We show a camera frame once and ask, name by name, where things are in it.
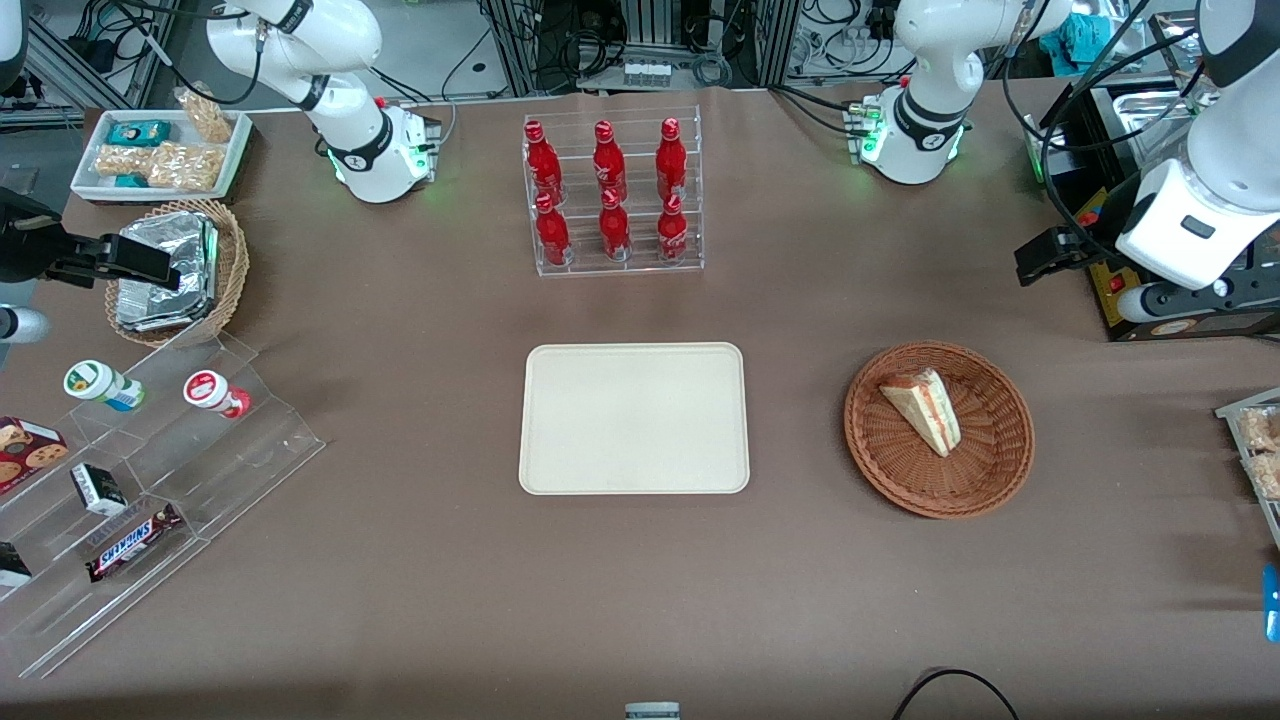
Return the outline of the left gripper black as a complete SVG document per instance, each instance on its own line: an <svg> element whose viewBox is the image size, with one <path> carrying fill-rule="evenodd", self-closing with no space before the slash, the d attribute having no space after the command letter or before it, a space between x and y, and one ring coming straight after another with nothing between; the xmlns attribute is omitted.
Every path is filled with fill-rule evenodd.
<svg viewBox="0 0 1280 720"><path fill-rule="evenodd" d="M1097 233L1088 225L1048 228L1036 238L1036 250L1015 251L1018 283L1029 287L1047 275L1085 270L1100 263L1111 272L1133 269L1133 260L1117 250L1116 238L1111 231Z"/></svg>

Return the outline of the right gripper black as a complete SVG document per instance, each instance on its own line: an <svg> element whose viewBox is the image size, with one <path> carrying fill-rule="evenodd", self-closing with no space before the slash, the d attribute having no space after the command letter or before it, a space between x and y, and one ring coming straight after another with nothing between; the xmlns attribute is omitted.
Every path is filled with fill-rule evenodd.
<svg viewBox="0 0 1280 720"><path fill-rule="evenodd" d="M92 290L99 281L136 281L180 288L172 255L125 236L100 237L100 266L92 241L68 232L61 217L41 202L1 190L1 281L58 281Z"/></svg>

